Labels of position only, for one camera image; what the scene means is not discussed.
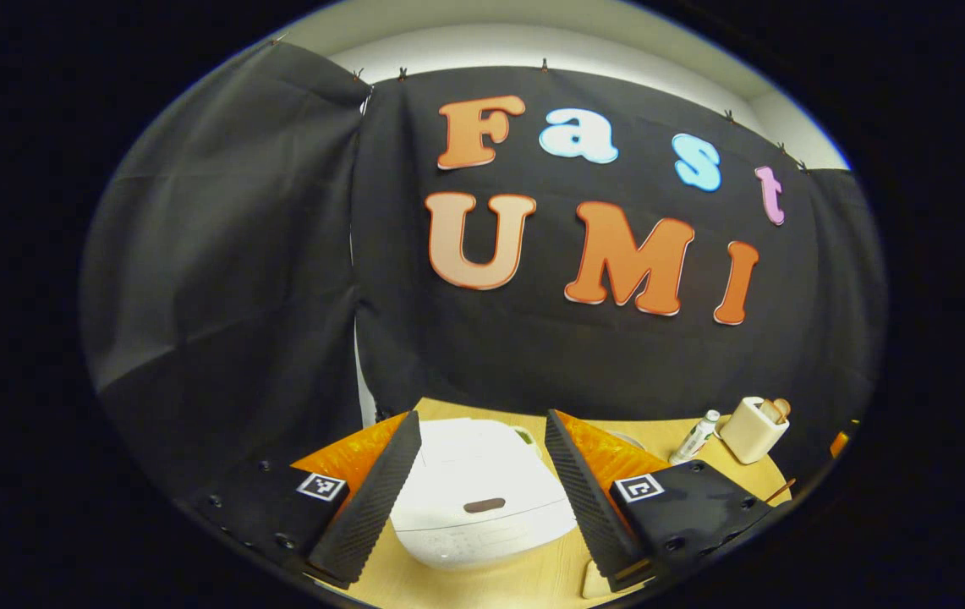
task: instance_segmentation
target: light blue letter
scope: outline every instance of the light blue letter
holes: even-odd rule
[[[706,192],[714,192],[722,184],[719,173],[719,151],[709,142],[690,134],[674,135],[674,151],[681,161],[675,162],[678,177],[685,184]]]
[[[576,124],[566,124],[575,120]],[[582,156],[591,162],[612,162],[617,149],[610,142],[610,121],[589,109],[560,108],[546,115],[553,127],[543,129],[539,143],[553,156]]]

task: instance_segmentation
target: white ceiling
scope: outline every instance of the white ceiling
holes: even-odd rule
[[[775,89],[691,31],[618,0],[343,0],[285,28],[284,41],[327,57],[409,31],[487,23],[561,28],[618,42],[687,67],[746,100]]]

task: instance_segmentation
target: wooden table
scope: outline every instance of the wooden table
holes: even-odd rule
[[[545,417],[475,409],[430,398],[423,398],[416,409],[421,420],[471,417],[521,425],[531,431],[539,444],[545,442]],[[722,426],[728,419],[729,415],[721,417],[719,425]],[[682,443],[688,429],[696,423],[695,419],[587,421],[606,431],[625,433],[644,444],[649,452],[664,459],[669,458],[678,444]],[[783,474],[771,458],[742,465],[718,438],[711,439],[699,452],[698,458],[761,500],[775,493],[785,483]],[[553,462],[545,450],[543,460],[553,471]],[[772,505],[790,498],[790,491],[784,491],[772,501]],[[365,564],[362,578],[352,584],[349,590],[324,587],[386,609],[426,609],[431,606],[435,609],[508,609],[510,606],[580,609],[613,601],[642,587],[634,586],[622,593],[599,598],[583,598],[580,591],[590,558],[578,527],[558,540],[524,552],[510,562],[468,571],[438,571],[417,562],[404,550],[389,520]]]

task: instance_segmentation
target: pink letter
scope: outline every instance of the pink letter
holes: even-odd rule
[[[783,194],[783,185],[773,176],[771,167],[759,167],[754,173],[759,178],[760,190],[764,193],[764,211],[768,213],[771,223],[779,227],[783,224],[783,210],[779,208],[776,194]]]

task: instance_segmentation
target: wooden stick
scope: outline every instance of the wooden stick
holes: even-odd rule
[[[767,500],[765,500],[764,502],[771,502],[771,500],[773,500],[773,498],[776,498],[776,497],[778,497],[779,495],[781,495],[784,490],[790,489],[791,486],[794,486],[794,483],[795,483],[797,480],[798,480],[797,478],[791,478],[787,483],[785,483],[785,485],[783,485],[783,488],[782,488],[782,489],[777,490],[775,493],[772,493],[772,494],[771,494],[771,497],[768,497]]]

